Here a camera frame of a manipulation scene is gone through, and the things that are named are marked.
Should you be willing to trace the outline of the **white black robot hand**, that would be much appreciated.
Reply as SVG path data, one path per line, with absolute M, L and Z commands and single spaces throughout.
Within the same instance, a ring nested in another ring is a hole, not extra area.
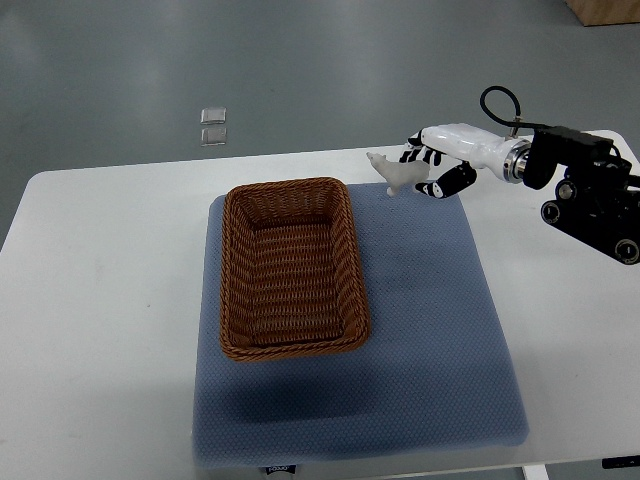
M 458 160 L 436 180 L 415 186 L 421 193 L 443 199 L 475 183 L 481 169 L 507 183 L 522 183 L 530 148 L 531 142 L 525 139 L 504 138 L 464 123 L 446 124 L 423 128 L 409 137 L 399 161 L 438 166 L 445 156 Z

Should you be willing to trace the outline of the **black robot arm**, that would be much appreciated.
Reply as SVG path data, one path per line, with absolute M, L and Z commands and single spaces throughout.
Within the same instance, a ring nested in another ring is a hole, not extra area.
M 624 265 L 639 262 L 639 177 L 610 138 L 564 126 L 522 120 L 521 106 L 508 88 L 493 85 L 480 96 L 482 111 L 510 129 L 533 131 L 531 142 L 513 147 L 501 162 L 507 181 L 533 190 L 547 186 L 558 166 L 564 176 L 555 197 L 543 203 L 543 221 Z

